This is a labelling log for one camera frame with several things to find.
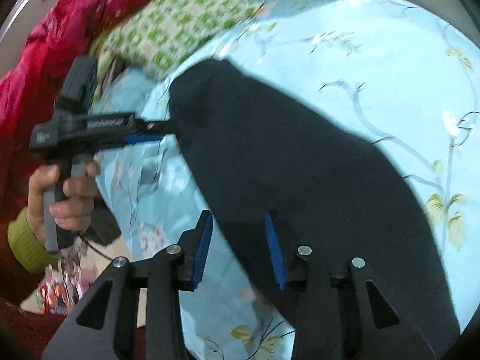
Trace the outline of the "left forearm green cuff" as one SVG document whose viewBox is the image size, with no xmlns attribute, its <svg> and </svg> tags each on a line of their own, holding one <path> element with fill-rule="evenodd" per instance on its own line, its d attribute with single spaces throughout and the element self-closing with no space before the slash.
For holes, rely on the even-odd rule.
<svg viewBox="0 0 480 360">
<path fill-rule="evenodd" d="M 27 222 L 27 209 L 24 208 L 18 217 L 9 223 L 7 241 L 16 261 L 30 274 L 40 274 L 58 261 L 48 253 L 31 231 Z"/>
</svg>

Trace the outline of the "person's left hand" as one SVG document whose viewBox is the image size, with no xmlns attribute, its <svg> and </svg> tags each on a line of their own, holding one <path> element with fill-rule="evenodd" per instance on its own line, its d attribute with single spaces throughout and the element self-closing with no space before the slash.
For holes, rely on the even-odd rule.
<svg viewBox="0 0 480 360">
<path fill-rule="evenodd" d="M 49 213 L 62 229 L 76 232 L 89 228 L 91 213 L 95 207 L 94 197 L 98 192 L 95 177 L 99 173 L 99 165 L 96 162 L 90 162 L 86 165 L 86 175 L 64 181 L 63 191 L 67 200 L 54 203 L 49 207 Z M 28 182 L 26 219 L 30 230 L 42 246 L 45 245 L 47 236 L 44 226 L 43 192 L 58 183 L 59 178 L 58 166 L 41 165 Z"/>
</svg>

